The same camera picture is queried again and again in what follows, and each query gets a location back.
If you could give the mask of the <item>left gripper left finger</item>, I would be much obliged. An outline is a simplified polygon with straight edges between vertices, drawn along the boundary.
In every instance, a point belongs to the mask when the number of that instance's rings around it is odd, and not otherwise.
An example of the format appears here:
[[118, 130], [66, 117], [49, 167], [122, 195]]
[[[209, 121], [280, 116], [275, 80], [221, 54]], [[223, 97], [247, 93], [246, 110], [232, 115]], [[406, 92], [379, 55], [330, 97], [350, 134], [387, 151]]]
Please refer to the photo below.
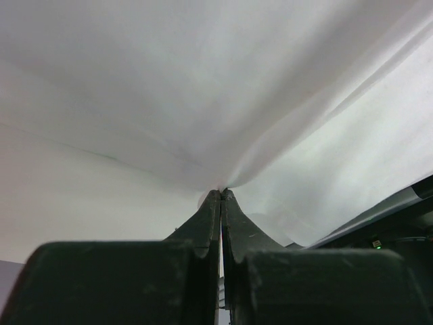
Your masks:
[[216, 324], [219, 191], [161, 241], [49, 242], [28, 258], [8, 324]]

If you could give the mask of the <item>white t shirt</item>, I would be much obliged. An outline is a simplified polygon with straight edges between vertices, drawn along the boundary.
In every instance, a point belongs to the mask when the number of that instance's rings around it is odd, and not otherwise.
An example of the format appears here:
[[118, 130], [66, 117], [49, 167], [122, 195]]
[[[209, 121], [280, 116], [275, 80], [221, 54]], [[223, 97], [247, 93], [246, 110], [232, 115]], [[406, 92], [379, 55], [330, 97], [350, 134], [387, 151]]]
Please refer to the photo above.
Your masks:
[[12, 259], [163, 238], [225, 188], [308, 246], [431, 174], [431, 1], [1, 2]]

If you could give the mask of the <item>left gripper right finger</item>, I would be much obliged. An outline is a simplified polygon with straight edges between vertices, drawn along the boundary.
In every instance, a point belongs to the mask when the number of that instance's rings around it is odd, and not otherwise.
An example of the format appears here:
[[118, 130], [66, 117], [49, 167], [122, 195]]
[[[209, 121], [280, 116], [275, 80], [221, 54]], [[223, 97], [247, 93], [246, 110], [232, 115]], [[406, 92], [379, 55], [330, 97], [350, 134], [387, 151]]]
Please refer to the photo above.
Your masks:
[[225, 307], [232, 324], [430, 324], [421, 287], [397, 253], [290, 250], [221, 201]]

